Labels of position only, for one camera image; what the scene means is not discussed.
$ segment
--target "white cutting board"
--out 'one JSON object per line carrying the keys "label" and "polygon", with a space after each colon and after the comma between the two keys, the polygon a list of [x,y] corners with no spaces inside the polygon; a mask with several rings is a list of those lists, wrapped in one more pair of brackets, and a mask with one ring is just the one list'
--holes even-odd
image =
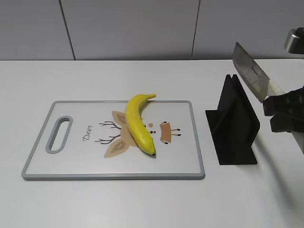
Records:
{"label": "white cutting board", "polygon": [[[189,101],[152,101],[143,109],[142,121],[152,131],[156,158],[142,152],[129,135],[124,119],[126,104],[127,101],[54,102],[24,166],[23,178],[111,180],[205,176]],[[63,117],[70,119],[66,143],[60,151],[52,151],[48,144],[56,122]]]}

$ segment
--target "deer antler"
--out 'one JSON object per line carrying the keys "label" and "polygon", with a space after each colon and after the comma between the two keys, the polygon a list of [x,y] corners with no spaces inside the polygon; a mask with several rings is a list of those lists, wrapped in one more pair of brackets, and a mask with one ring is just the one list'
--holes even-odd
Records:
{"label": "deer antler", "polygon": [[121,128],[117,127],[117,125],[112,121],[105,121],[105,123],[100,123],[100,124],[101,124],[102,127],[106,126],[106,125],[113,125],[113,127],[111,127],[111,128],[117,128],[117,129],[121,130]]}
{"label": "deer antler", "polygon": [[99,139],[96,142],[100,142],[100,144],[110,144],[114,139],[116,139],[117,137],[119,137],[119,135],[117,136],[109,136],[111,139],[110,140],[105,140],[105,139]]}

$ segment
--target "knife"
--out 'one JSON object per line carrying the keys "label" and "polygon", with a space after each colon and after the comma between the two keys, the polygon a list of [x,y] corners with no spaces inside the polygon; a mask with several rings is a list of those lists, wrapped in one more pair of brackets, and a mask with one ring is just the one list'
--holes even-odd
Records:
{"label": "knife", "polygon": [[[235,45],[232,61],[239,75],[259,102],[262,103],[267,96],[285,94],[284,90],[266,75],[239,43]],[[291,133],[304,153],[304,133]]]}

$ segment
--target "banana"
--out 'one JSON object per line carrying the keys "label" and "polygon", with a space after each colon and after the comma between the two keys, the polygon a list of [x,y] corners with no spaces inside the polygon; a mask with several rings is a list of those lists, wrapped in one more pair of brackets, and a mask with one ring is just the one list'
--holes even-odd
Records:
{"label": "banana", "polygon": [[138,147],[145,153],[152,156],[156,155],[153,138],[142,122],[140,108],[146,103],[147,100],[155,97],[155,94],[136,95],[128,102],[125,111],[125,119],[130,134],[134,138]]}

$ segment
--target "gray wall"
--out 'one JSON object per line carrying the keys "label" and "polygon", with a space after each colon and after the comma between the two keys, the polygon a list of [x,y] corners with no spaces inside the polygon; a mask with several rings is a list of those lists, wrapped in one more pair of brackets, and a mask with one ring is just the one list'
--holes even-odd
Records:
{"label": "gray wall", "polygon": [[283,44],[304,26],[303,9],[304,0],[2,0],[0,60],[230,59],[236,41],[255,58],[298,58]]}
{"label": "gray wall", "polygon": [[0,0],[0,60],[73,59],[58,0]]}

